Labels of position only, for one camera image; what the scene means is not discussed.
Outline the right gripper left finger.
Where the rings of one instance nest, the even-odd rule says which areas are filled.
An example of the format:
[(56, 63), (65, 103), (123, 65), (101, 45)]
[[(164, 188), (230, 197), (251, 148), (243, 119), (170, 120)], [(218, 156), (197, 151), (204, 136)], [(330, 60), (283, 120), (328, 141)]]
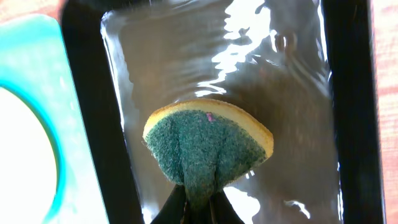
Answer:
[(183, 185), (175, 185), (164, 206), (151, 224), (180, 224), (187, 202)]

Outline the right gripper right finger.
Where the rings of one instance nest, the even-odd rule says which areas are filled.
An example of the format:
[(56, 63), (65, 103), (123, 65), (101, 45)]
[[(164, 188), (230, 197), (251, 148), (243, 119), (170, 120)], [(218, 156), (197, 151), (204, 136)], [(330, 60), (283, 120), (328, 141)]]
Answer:
[(230, 204), (224, 191), (215, 193), (210, 198), (212, 223), (216, 224), (244, 224)]

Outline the green and yellow sponge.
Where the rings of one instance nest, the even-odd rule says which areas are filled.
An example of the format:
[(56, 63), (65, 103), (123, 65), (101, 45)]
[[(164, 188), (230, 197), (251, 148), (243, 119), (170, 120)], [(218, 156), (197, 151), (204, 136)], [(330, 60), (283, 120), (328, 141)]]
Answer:
[(154, 111), (142, 137), (166, 178), (185, 188), (192, 210), (273, 154), (272, 133), (243, 109), (206, 98)]

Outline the white plate with red stain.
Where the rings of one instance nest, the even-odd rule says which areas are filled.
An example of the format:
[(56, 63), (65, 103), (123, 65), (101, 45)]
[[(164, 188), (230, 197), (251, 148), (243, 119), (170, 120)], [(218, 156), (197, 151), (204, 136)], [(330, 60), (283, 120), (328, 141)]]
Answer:
[(42, 223), (57, 189), (50, 140), (36, 115), (1, 88), (1, 223)]

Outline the black water tray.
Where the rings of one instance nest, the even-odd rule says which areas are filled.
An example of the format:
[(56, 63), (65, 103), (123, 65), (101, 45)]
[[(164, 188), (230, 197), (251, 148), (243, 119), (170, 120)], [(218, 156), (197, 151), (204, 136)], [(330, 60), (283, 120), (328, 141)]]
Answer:
[(61, 27), (110, 223), (158, 215), (144, 126), (197, 98), (273, 135), (222, 189), (244, 223), (384, 223), (368, 1), (67, 1)]

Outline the blue plastic tray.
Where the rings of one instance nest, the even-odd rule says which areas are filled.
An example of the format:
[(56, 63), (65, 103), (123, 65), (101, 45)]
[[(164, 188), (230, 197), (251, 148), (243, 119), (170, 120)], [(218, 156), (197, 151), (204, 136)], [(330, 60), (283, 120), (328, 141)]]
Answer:
[(20, 98), (50, 140), (57, 189), (42, 223), (107, 223), (58, 22), (33, 14), (1, 24), (1, 88)]

